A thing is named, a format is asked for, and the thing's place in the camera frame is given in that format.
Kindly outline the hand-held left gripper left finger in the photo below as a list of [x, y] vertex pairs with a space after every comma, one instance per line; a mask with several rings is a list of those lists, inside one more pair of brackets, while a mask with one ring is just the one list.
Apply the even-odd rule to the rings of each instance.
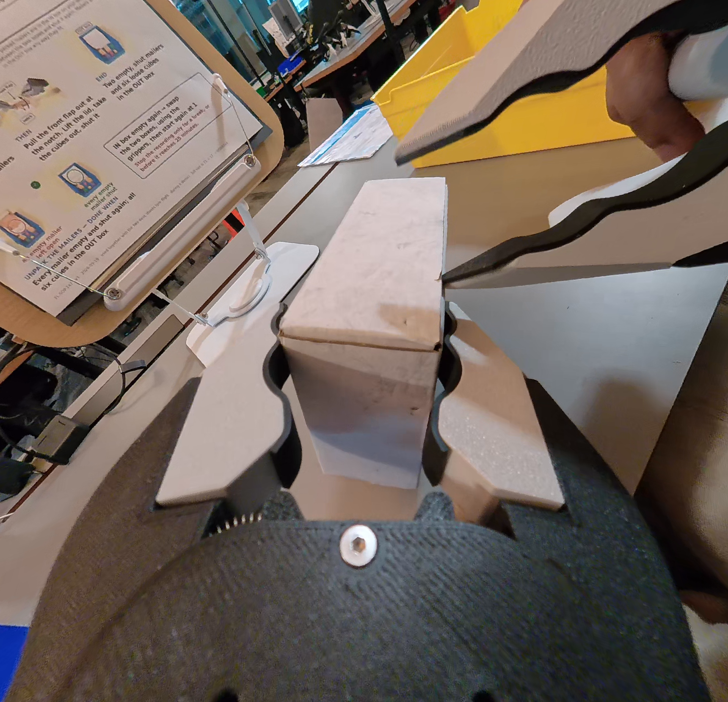
[[289, 489], [302, 462], [279, 342], [285, 306], [269, 306], [205, 368], [156, 502], [174, 507], [224, 500], [258, 509]]

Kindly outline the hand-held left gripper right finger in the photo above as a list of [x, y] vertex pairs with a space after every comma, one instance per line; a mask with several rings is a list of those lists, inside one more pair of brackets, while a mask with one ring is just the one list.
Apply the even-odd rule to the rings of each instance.
[[551, 512], [565, 503], [523, 372], [458, 306], [445, 308], [422, 468], [467, 523], [487, 522], [503, 501]]

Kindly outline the white cardboard mailer box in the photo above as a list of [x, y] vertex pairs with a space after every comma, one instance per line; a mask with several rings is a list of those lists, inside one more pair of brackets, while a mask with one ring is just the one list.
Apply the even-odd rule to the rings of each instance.
[[367, 182], [279, 322], [322, 471], [415, 488], [441, 361], [448, 187]]

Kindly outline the grey desk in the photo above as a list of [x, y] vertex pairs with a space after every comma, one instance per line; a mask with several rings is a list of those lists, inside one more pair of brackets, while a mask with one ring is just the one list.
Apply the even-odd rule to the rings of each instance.
[[[441, 176], [449, 187], [446, 268], [516, 234], [544, 229], [573, 195], [655, 166], [631, 138], [415, 170], [391, 138], [368, 160], [304, 168], [254, 221], [267, 242], [324, 249], [364, 183]], [[662, 270], [448, 293], [537, 380], [633, 491], [726, 283], [726, 266]], [[147, 369], [102, 417], [67, 466], [2, 503], [2, 625], [28, 627], [66, 536], [121, 455], [202, 365], [191, 325], [169, 306], [123, 360]]]

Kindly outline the person's right hand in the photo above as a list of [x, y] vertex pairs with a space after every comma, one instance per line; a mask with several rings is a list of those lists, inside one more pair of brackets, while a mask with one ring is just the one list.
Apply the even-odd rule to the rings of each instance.
[[624, 44], [606, 64], [606, 109], [662, 162], [691, 150], [705, 129], [669, 88], [668, 72], [681, 31], [649, 33]]

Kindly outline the background wooden-edged table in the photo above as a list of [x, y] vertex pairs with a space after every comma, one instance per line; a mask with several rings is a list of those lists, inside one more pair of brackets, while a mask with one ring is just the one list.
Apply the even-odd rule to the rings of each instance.
[[[384, 0], [393, 31], [398, 36], [414, 31], [424, 22], [428, 32], [436, 30], [450, 13], [451, 0]], [[318, 64], [301, 81], [305, 90], [325, 88], [341, 79], [346, 70], [363, 65], [375, 55], [393, 54], [387, 29], [381, 15], [369, 17], [359, 32], [347, 36], [346, 47], [335, 51], [328, 60]]]

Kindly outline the black power brick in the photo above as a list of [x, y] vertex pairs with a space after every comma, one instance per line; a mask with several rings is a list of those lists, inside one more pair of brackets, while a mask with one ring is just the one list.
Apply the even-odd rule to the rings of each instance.
[[66, 466], [90, 432], [90, 427], [68, 416], [55, 416], [34, 441], [33, 459]]

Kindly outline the person's legs in tan trousers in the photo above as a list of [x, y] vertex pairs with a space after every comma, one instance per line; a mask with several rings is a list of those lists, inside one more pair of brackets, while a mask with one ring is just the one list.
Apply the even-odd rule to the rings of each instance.
[[727, 306], [722, 297], [635, 492], [683, 603], [726, 623]]

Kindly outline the blue and white paper sheet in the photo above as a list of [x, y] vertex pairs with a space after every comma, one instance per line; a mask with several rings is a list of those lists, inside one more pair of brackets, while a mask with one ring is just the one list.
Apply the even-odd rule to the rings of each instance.
[[370, 102], [358, 108], [299, 168], [365, 160], [375, 155], [393, 136], [380, 108]]

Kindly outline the white document stand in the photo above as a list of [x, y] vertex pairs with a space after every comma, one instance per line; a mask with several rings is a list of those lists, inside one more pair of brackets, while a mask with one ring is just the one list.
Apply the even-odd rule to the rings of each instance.
[[45, 347], [76, 347], [104, 338], [185, 260], [250, 189], [276, 168], [284, 147], [282, 125], [272, 107], [169, 0], [145, 0], [208, 65], [215, 88], [236, 96], [270, 128], [267, 139], [249, 146], [235, 164], [176, 216], [138, 244], [107, 280], [84, 286], [82, 294], [57, 317], [33, 306], [1, 285], [2, 332]]

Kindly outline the computer monitor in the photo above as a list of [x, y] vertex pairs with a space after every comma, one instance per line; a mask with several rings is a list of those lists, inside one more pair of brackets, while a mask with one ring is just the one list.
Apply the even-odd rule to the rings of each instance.
[[274, 0], [268, 6], [268, 11], [286, 42], [291, 41], [300, 31], [303, 31], [303, 21], [291, 0]]

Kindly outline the blue plastic bin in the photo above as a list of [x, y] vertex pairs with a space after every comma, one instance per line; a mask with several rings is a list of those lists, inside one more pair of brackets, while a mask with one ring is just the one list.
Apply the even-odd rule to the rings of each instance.
[[13, 682], [28, 632], [25, 625], [1, 625], [1, 701]]

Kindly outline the printed instruction sheet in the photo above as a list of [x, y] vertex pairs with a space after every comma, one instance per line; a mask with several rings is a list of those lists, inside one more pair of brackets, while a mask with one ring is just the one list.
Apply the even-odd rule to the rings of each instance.
[[2, 0], [2, 285], [57, 317], [271, 130], [145, 0]]

